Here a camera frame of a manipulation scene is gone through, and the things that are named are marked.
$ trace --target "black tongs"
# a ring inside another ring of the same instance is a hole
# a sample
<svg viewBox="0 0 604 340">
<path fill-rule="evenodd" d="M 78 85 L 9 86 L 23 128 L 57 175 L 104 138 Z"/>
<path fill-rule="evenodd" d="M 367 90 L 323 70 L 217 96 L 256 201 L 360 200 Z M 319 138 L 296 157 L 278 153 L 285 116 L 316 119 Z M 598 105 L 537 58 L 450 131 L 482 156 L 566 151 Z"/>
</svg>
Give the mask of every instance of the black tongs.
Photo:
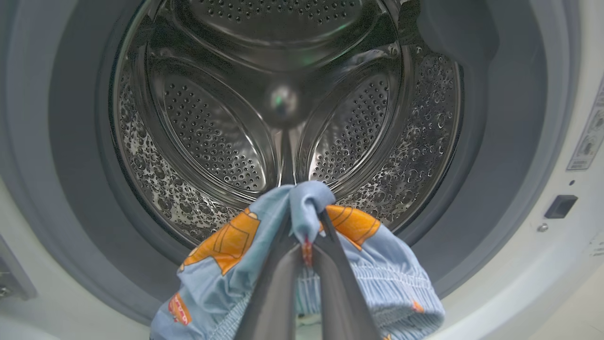
<svg viewBox="0 0 604 340">
<path fill-rule="evenodd" d="M 378 340 L 379 332 L 326 211 L 319 214 L 325 236 L 312 246 L 312 267 L 321 278 L 321 314 L 325 340 Z M 235 340 L 295 339 L 296 279 L 302 270 L 302 246 L 290 235 L 285 213 L 271 243 Z"/>
</svg>

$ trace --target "stainless steel drum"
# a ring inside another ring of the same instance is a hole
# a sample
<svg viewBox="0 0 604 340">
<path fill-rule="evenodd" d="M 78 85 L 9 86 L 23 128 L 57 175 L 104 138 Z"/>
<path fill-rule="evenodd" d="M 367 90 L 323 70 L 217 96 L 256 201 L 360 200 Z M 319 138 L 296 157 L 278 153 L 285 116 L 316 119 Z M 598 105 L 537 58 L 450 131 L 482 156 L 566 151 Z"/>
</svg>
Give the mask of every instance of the stainless steel drum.
<svg viewBox="0 0 604 340">
<path fill-rule="evenodd" d="M 388 1 L 146 4 L 154 19 L 124 39 L 112 117 L 141 203 L 192 245 L 263 192 L 318 180 L 404 227 L 452 157 L 460 76 L 405 45 Z"/>
</svg>

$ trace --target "blue fabric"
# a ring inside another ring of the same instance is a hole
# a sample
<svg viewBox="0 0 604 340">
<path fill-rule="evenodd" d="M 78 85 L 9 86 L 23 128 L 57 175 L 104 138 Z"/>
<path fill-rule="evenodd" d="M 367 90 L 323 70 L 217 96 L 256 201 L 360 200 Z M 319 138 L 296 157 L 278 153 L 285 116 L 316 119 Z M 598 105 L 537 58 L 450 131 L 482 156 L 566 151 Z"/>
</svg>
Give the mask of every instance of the blue fabric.
<svg viewBox="0 0 604 340">
<path fill-rule="evenodd" d="M 300 241 L 321 233 L 317 213 L 327 209 L 344 252 L 384 339 L 422 339 L 445 312 L 411 249 L 373 217 L 328 206 L 328 187 L 309 181 L 262 195 L 195 248 L 178 271 L 182 285 L 151 325 L 151 339 L 233 339 L 270 244 L 289 205 Z M 298 314 L 321 313 L 319 277 L 304 269 L 296 289 Z"/>
</svg>

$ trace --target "washing machine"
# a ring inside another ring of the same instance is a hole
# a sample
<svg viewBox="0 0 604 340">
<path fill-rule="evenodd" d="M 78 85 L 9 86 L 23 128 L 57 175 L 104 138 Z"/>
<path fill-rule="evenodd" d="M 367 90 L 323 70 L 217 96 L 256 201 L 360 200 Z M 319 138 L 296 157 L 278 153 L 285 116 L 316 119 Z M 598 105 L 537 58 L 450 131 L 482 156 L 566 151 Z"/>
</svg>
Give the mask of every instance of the washing machine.
<svg viewBox="0 0 604 340">
<path fill-rule="evenodd" d="M 411 246 L 434 339 L 528 338 L 601 264 L 603 16 L 0 2 L 0 338 L 148 338 L 189 251 L 303 180 Z"/>
</svg>

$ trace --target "screw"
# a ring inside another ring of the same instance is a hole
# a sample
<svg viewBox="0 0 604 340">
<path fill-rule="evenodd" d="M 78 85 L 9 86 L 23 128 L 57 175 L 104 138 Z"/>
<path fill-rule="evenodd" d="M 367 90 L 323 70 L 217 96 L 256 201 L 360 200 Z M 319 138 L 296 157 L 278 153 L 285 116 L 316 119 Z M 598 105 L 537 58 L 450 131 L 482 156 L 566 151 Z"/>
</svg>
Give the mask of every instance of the screw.
<svg viewBox="0 0 604 340">
<path fill-rule="evenodd" d="M 542 224 L 542 225 L 540 225 L 540 226 L 537 227 L 537 231 L 538 232 L 546 232 L 546 231 L 549 230 L 549 228 L 550 228 L 550 226 L 548 226 L 547 223 L 544 223 L 544 224 Z"/>
<path fill-rule="evenodd" d="M 12 292 L 8 287 L 0 286 L 0 299 L 9 296 Z"/>
</svg>

